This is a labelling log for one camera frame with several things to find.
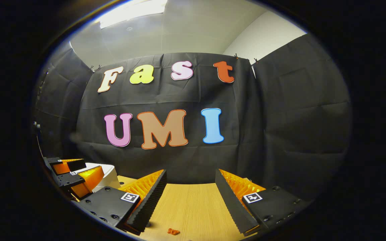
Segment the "ceiling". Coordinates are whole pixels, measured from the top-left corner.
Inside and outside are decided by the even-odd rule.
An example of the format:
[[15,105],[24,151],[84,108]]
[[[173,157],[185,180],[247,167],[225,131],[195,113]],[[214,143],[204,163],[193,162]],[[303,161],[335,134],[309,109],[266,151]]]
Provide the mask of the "ceiling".
[[91,23],[70,41],[75,53],[93,69],[146,55],[222,54],[266,11],[245,0],[168,0],[163,14],[134,18],[104,29],[99,23]]

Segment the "yellow letter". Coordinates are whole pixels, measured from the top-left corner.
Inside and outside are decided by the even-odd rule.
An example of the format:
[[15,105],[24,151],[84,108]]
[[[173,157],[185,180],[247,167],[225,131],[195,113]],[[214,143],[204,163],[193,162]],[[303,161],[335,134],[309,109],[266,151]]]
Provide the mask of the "yellow letter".
[[162,125],[157,116],[151,112],[139,113],[137,118],[142,123],[142,131],[144,133],[144,144],[142,149],[154,149],[157,144],[153,142],[153,136],[164,147],[168,140],[169,134],[171,140],[170,146],[184,146],[189,142],[184,136],[184,116],[185,110],[173,110],[169,112],[165,125]]
[[98,93],[105,92],[110,89],[109,82],[114,84],[115,78],[117,78],[117,73],[121,74],[123,72],[123,66],[118,68],[107,70],[104,72],[104,79],[102,80],[101,87],[98,89]]
[[132,84],[139,84],[139,83],[148,84],[148,83],[152,82],[154,79],[154,77],[152,76],[153,70],[154,70],[154,67],[152,65],[149,65],[149,64],[145,64],[145,65],[141,65],[141,66],[136,67],[133,70],[133,72],[135,72],[135,74],[133,74],[130,77],[130,82]]

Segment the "tan letter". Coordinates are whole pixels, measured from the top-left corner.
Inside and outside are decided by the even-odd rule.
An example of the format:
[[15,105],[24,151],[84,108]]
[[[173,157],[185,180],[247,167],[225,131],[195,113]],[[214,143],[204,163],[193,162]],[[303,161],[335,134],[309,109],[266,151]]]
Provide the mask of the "tan letter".
[[154,149],[157,144],[153,142],[153,136],[159,142],[159,145],[164,147],[168,140],[169,134],[171,140],[170,146],[184,146],[189,142],[184,136],[184,116],[185,110],[173,110],[169,112],[165,125],[162,125],[157,116],[151,112],[139,113],[137,118],[142,123],[142,131],[144,133],[144,144],[142,149]]
[[104,72],[104,79],[102,80],[101,87],[98,89],[98,93],[105,92],[110,89],[109,82],[114,84],[115,78],[117,78],[117,73],[121,74],[123,72],[123,66],[118,68],[107,70]]

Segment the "orange soft gripper pad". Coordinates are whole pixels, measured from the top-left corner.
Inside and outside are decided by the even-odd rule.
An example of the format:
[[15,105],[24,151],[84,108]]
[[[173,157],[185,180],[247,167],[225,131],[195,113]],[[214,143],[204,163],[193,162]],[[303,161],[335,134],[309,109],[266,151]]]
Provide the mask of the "orange soft gripper pad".
[[134,210],[141,204],[142,200],[144,200],[145,196],[148,194],[148,192],[150,191],[150,189],[163,171],[163,169],[160,171],[156,171],[120,188],[121,191],[137,194],[141,197]]
[[70,172],[69,167],[68,167],[68,162],[73,162],[73,161],[78,161],[78,160],[83,160],[83,159],[62,160],[62,162],[60,164],[54,165],[53,168],[55,169],[56,174],[67,173],[67,172]]
[[239,201],[242,203],[245,209],[247,209],[247,207],[242,202],[242,197],[244,195],[266,190],[264,187],[254,184],[253,182],[243,179],[242,177],[238,177],[234,174],[231,174],[230,172],[223,171],[221,169],[219,169],[219,171],[221,172],[222,176],[226,179],[226,182],[228,183],[228,185],[235,193],[236,197],[239,199]]
[[84,183],[71,187],[71,190],[78,196],[78,198],[82,198],[85,195],[92,193],[93,188],[95,188],[104,178],[104,171],[101,166],[97,166],[77,174],[84,178]]

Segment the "ceiling light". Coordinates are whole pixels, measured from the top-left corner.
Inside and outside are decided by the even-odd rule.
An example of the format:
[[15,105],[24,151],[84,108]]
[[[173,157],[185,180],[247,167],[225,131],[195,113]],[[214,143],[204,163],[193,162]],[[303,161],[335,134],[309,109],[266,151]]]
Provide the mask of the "ceiling light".
[[101,29],[122,21],[146,15],[163,13],[168,0],[132,0],[105,13],[96,21]]

